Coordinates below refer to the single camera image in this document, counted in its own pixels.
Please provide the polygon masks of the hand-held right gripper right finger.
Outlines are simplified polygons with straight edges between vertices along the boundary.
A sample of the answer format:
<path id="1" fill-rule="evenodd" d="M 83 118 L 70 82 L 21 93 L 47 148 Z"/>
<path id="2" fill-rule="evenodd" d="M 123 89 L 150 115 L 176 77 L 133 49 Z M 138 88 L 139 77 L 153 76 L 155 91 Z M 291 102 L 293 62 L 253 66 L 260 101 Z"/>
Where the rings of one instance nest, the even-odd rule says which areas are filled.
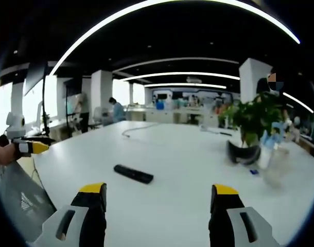
<path id="1" fill-rule="evenodd" d="M 280 246 L 271 225 L 254 208 L 245 207 L 230 186 L 212 185 L 210 213 L 210 246 Z"/>

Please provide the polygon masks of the person's left hand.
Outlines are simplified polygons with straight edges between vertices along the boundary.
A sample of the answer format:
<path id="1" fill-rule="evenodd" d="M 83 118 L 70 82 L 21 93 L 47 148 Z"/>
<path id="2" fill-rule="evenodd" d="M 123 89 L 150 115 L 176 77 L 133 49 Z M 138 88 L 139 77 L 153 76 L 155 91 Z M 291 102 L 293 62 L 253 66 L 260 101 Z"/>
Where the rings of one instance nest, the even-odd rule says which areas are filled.
<path id="1" fill-rule="evenodd" d="M 0 136 L 0 165 L 9 165 L 19 158 L 17 146 L 5 134 Z"/>

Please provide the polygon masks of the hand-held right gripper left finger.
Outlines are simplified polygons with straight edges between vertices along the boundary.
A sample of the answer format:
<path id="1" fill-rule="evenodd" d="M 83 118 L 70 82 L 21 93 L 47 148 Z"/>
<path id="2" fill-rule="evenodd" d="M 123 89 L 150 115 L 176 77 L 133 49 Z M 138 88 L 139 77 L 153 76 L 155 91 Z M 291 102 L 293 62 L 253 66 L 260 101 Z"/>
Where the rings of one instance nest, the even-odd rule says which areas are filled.
<path id="1" fill-rule="evenodd" d="M 107 185 L 82 187 L 66 205 L 42 225 L 41 235 L 33 246 L 104 246 L 107 228 Z"/>

